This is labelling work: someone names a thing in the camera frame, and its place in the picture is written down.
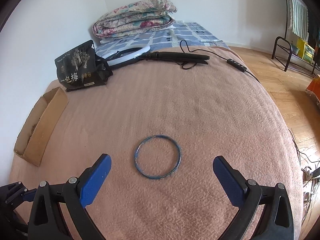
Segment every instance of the blue ring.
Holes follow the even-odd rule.
[[[147,142],[148,140],[152,139],[152,138],[163,138],[163,139],[167,139],[167,140],[170,140],[177,148],[178,150],[178,161],[176,163],[176,165],[174,166],[174,168],[167,174],[165,175],[162,175],[162,176],[150,176],[150,175],[147,175],[145,173],[143,173],[143,171],[140,169],[140,167],[138,166],[138,163],[137,163],[137,158],[138,158],[138,152],[139,152],[139,149],[140,147],[145,143]],[[178,168],[179,164],[181,162],[181,148],[180,146],[177,144],[177,142],[175,140],[173,140],[171,137],[169,136],[166,136],[166,135],[163,135],[163,134],[157,134],[157,135],[152,135],[152,136],[149,136],[147,138],[145,138],[137,147],[136,151],[134,152],[134,165],[136,166],[137,170],[145,177],[147,177],[148,179],[163,179],[167,176],[169,176],[171,173],[173,173],[174,171],[176,171],[176,169]]]

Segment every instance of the fleece blanket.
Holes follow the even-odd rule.
[[[174,22],[177,9],[169,0],[142,0],[110,11],[92,27],[98,38],[115,38],[163,30]]]
[[[244,64],[229,49],[205,49]],[[238,210],[212,171],[213,159],[222,155],[246,179],[285,185],[297,240],[302,177],[278,108],[252,76],[211,54],[208,63],[182,70],[173,62],[140,61],[115,70],[105,86],[68,92],[69,103],[40,167],[15,156],[10,181],[22,181],[28,189],[42,180],[65,183],[107,153],[111,171],[93,204],[86,207],[106,239],[214,240]],[[154,134],[175,139],[182,153],[177,171],[161,180],[142,176],[133,161],[138,144]],[[176,160],[174,147],[161,139],[144,144],[138,157],[150,175],[166,173]],[[30,203],[18,208],[26,221],[30,209]],[[80,239],[65,205],[62,209],[73,238]],[[244,239],[251,237],[261,210],[262,206]]]

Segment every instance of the pink blanket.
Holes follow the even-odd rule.
[[[206,49],[241,62],[228,49]],[[69,92],[68,98],[41,166],[15,156],[11,182],[21,180],[29,189],[41,180],[64,183],[107,153],[111,172],[87,206],[106,239],[217,239],[237,212],[212,171],[213,159],[223,155],[247,179],[285,184],[298,239],[303,197],[297,154],[279,110],[250,75],[213,55],[209,65],[191,70],[141,61],[114,71],[106,86]],[[154,134],[174,138],[182,151],[178,170],[162,180],[143,177],[133,162],[137,145]],[[144,145],[138,158],[153,175],[175,160],[172,146],[161,140]],[[30,208],[30,203],[18,208],[26,221]]]

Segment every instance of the cardboard box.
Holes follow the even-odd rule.
[[[67,104],[68,97],[60,87],[40,97],[18,135],[14,152],[39,166],[53,129]]]

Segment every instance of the black snack bag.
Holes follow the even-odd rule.
[[[69,50],[54,62],[58,80],[66,91],[104,85],[113,75],[107,61],[96,55],[92,40]]]

